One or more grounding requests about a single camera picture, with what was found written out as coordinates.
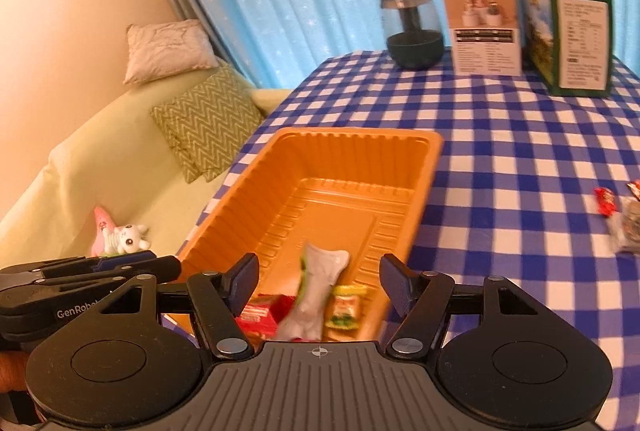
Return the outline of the left hand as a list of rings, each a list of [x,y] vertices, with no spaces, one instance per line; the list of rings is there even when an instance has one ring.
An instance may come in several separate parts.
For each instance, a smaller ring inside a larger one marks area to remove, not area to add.
[[[22,351],[0,352],[0,393],[26,390],[28,354]]]

